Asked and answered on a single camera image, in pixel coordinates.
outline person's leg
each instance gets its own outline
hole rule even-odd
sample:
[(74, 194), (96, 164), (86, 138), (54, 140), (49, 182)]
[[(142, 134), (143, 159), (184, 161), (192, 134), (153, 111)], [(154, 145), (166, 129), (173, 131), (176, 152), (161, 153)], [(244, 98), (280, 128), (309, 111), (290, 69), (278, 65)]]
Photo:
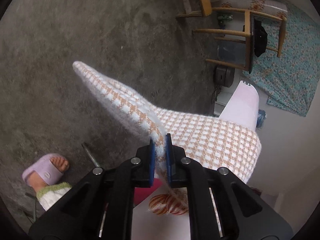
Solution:
[[(69, 168), (68, 160), (63, 157), (53, 157), (50, 159), (50, 162), (61, 173)], [(35, 171), (27, 177), (27, 181), (36, 192), (39, 203), (46, 211), (71, 189), (71, 185), (66, 182), (48, 185)]]

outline teal floral fabric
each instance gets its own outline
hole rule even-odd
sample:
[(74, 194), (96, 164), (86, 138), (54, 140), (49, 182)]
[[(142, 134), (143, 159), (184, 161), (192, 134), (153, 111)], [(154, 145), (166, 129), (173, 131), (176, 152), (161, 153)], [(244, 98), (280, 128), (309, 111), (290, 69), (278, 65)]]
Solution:
[[(266, 50), (254, 56), (251, 74), (244, 75), (268, 95), (267, 104), (306, 116), (320, 78), (319, 25), (294, 5), (280, 1), (288, 8), (287, 33), (280, 58)], [(265, 18), (262, 26), (268, 33), (268, 46), (278, 47), (280, 23)]]

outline red fabric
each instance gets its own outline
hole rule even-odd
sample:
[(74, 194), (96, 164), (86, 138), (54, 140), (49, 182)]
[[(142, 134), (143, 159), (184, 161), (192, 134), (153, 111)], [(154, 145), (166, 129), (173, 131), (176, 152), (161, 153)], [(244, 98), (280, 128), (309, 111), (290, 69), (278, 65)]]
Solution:
[(154, 179), (153, 186), (152, 187), (136, 187), (134, 189), (134, 199), (133, 202), (137, 206), (142, 201), (144, 201), (147, 197), (149, 197), (157, 188), (159, 188), (162, 185), (161, 180)]

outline slipper logo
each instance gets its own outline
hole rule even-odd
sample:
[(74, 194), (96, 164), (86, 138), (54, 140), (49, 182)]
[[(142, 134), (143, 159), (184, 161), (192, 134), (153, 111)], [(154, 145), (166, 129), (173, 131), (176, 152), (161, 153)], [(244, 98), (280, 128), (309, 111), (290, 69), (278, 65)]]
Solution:
[(51, 177), (51, 176), (50, 176), (50, 173), (48, 173), (48, 172), (45, 172), (45, 173), (44, 173), (44, 178), (45, 178), (45, 179), (50, 179), (50, 177)]

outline knitted fabric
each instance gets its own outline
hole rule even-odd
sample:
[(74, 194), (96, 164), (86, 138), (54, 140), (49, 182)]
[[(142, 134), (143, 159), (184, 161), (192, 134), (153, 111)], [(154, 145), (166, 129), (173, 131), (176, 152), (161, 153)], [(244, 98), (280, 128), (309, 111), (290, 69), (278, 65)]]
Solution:
[[(217, 169), (224, 166), (244, 183), (250, 178), (261, 150), (255, 131), (215, 117), (171, 111), (149, 103), (132, 88), (97, 72), (82, 62), (74, 62), (82, 78), (100, 103), (146, 144), (150, 137), (156, 146), (156, 170), (164, 181), (166, 175), (165, 135), (183, 147), (186, 156), (202, 166)], [(187, 205), (186, 189), (173, 194)]]

